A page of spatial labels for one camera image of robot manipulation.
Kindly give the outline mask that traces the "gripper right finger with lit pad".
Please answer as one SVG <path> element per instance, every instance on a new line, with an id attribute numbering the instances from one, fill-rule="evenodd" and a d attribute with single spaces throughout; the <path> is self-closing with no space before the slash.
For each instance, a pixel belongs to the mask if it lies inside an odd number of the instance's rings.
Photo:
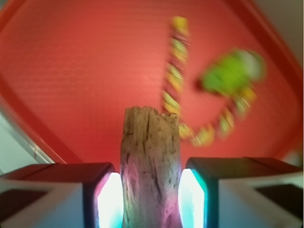
<path id="1" fill-rule="evenodd" d="M 301 228 L 304 172 L 274 158 L 191 157 L 178 206 L 184 228 Z"/>

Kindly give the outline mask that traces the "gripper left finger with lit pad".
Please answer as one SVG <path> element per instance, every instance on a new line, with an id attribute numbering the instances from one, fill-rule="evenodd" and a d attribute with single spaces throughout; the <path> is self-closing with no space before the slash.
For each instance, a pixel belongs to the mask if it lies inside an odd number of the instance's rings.
<path id="1" fill-rule="evenodd" d="M 120 228 L 121 176 L 106 163 L 34 164 L 0 177 L 3 228 Z"/>

